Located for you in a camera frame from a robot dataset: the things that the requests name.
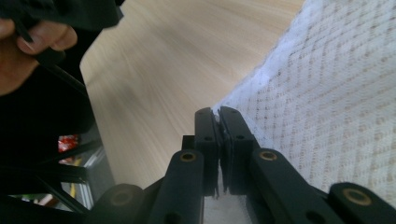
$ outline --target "person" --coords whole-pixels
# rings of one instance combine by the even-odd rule
[[[46,48],[65,50],[58,65],[83,83],[80,61],[100,31],[41,21],[29,30],[33,43],[0,20],[0,164],[31,164],[58,153],[60,135],[85,133],[94,124],[89,99],[40,66],[34,56]],[[0,192],[41,190],[28,179],[3,179]]]

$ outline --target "metal grommet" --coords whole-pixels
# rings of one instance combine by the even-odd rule
[[[192,152],[185,152],[180,156],[180,160],[185,162],[195,161],[196,158],[197,156]]]
[[[277,155],[274,152],[263,151],[260,153],[260,157],[265,161],[276,161]]]
[[[110,202],[114,206],[123,206],[123,205],[129,203],[133,197],[134,197],[134,194],[130,190],[121,189],[121,190],[113,193],[113,196],[111,197]]]
[[[371,198],[358,189],[343,189],[344,196],[352,203],[368,206],[372,204]]]

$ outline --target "white mesh fabric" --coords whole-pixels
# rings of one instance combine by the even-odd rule
[[[311,185],[354,182],[396,206],[396,1],[308,0],[221,102]]]

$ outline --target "screw hole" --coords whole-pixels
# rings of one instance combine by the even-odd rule
[[[317,213],[317,212],[310,211],[310,212],[307,212],[305,214],[305,216],[312,223],[315,223],[315,224],[326,223],[326,220],[324,219],[324,217],[321,214]]]
[[[367,194],[358,189],[343,189],[344,196],[352,203],[368,206],[372,204],[372,200]]]
[[[196,158],[195,154],[191,152],[185,152],[180,156],[180,159],[185,162],[195,161],[195,158]]]
[[[270,151],[261,152],[260,157],[265,161],[277,160],[277,155],[274,152],[270,152]]]
[[[114,193],[113,197],[111,197],[111,204],[114,206],[123,206],[130,202],[134,195],[131,191],[128,190],[120,190]]]

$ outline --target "black cable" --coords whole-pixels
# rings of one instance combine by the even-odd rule
[[[70,87],[81,93],[84,97],[89,98],[85,85],[82,84],[80,81],[78,81],[72,75],[68,74],[61,67],[59,67],[58,65],[50,65],[44,67],[48,71],[50,71],[53,75],[60,78],[62,81],[66,82]]]

